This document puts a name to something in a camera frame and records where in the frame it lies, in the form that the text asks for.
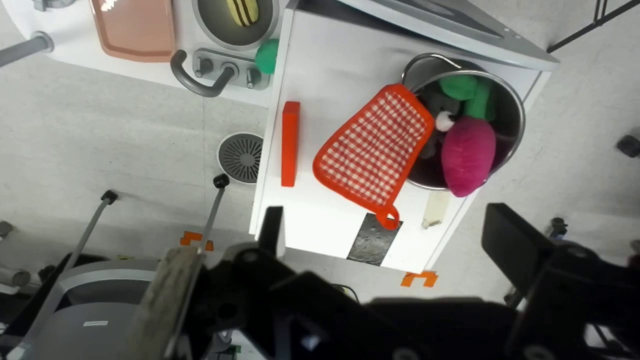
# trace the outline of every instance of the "red checkered pot holder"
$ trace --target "red checkered pot holder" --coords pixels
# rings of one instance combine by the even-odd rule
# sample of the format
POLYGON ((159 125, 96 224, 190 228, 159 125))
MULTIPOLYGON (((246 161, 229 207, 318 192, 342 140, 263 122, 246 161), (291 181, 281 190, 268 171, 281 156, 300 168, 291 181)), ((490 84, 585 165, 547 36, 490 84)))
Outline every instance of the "red checkered pot holder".
POLYGON ((383 86, 319 148, 314 174, 393 230, 400 226, 393 200, 432 132, 434 116, 408 88, 383 86))

